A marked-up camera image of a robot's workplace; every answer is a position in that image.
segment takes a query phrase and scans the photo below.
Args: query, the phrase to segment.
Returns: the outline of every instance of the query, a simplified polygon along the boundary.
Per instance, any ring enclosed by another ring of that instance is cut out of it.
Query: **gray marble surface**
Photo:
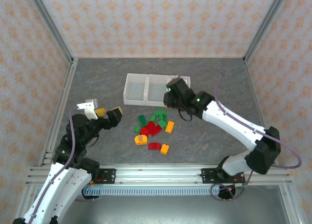
[[[149,142],[170,146],[167,155],[148,150],[134,143],[134,127],[138,116],[149,118],[158,107],[123,105],[123,90],[127,73],[185,75],[191,77],[191,88],[213,95],[221,78],[227,79],[219,90],[219,98],[227,108],[247,120],[260,124],[260,117],[248,80],[245,65],[239,58],[82,58],[69,92],[58,140],[65,134],[68,112],[77,103],[97,98],[100,107],[121,106],[123,117],[114,129],[103,130],[98,142],[88,148],[87,157],[106,163],[211,163],[218,164],[227,155],[236,155],[245,147],[222,129],[194,118],[183,121],[177,110],[168,109],[168,119],[175,122],[173,133],[162,131]]]

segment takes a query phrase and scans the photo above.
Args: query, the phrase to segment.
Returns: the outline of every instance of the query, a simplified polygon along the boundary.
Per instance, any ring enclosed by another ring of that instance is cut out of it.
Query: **yellow block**
[[[148,142],[148,139],[146,135],[137,135],[135,137],[135,143],[137,145],[145,145],[147,142]]]
[[[169,145],[163,144],[161,147],[160,153],[167,155],[168,149],[169,149]]]
[[[104,116],[105,115],[105,112],[106,112],[106,109],[105,108],[100,108],[100,109],[96,109],[94,110],[94,112],[99,116]]]
[[[117,107],[115,107],[115,108],[112,108],[112,109],[111,109],[111,111],[113,111],[113,110],[115,110],[115,109],[119,109],[120,113],[123,115],[123,113],[122,113],[122,109],[121,109],[121,107],[120,107],[120,106],[117,106]]]
[[[175,124],[174,122],[169,121],[166,127],[166,132],[171,133],[172,129],[174,128],[174,124]]]

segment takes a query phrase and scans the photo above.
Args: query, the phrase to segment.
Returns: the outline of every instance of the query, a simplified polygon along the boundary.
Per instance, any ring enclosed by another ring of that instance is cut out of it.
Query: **red lego brick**
[[[161,144],[160,143],[149,143],[148,150],[160,150]]]
[[[149,122],[149,123],[145,126],[145,128],[146,128],[148,131],[150,131],[150,130],[153,129],[154,127],[155,127],[155,123],[153,123],[152,121]]]
[[[146,128],[141,128],[141,130],[140,130],[140,134],[141,135],[148,136],[149,133],[150,133],[149,130],[147,130]]]
[[[150,130],[150,134],[152,136],[155,136],[157,135],[158,133],[160,133],[162,130],[161,126],[160,125],[157,125],[156,127],[154,127],[153,129]]]

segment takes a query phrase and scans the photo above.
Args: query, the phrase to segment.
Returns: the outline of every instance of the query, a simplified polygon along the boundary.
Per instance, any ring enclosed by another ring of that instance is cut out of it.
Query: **orange lego brick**
[[[147,142],[148,142],[148,139],[146,135],[137,135],[135,137],[135,143],[137,145],[145,145]]]
[[[169,121],[166,127],[166,132],[171,133],[172,129],[174,128],[174,124],[175,124],[174,122]]]
[[[160,153],[167,155],[168,149],[169,149],[169,145],[163,144],[161,147]]]

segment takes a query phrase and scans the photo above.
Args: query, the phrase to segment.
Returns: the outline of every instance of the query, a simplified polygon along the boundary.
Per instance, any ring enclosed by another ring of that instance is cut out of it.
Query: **yellow lego brick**
[[[99,116],[104,116],[105,115],[105,112],[106,112],[106,109],[105,108],[101,108],[101,109],[97,109],[97,110],[94,110],[94,112]]]
[[[166,132],[171,133],[172,129],[174,128],[174,124],[175,124],[174,122],[169,121],[166,127]]]
[[[169,145],[163,144],[161,147],[160,153],[167,155],[168,149],[169,149]]]
[[[135,137],[135,143],[137,145],[145,145],[147,142],[148,142],[148,139],[146,135],[137,135]]]

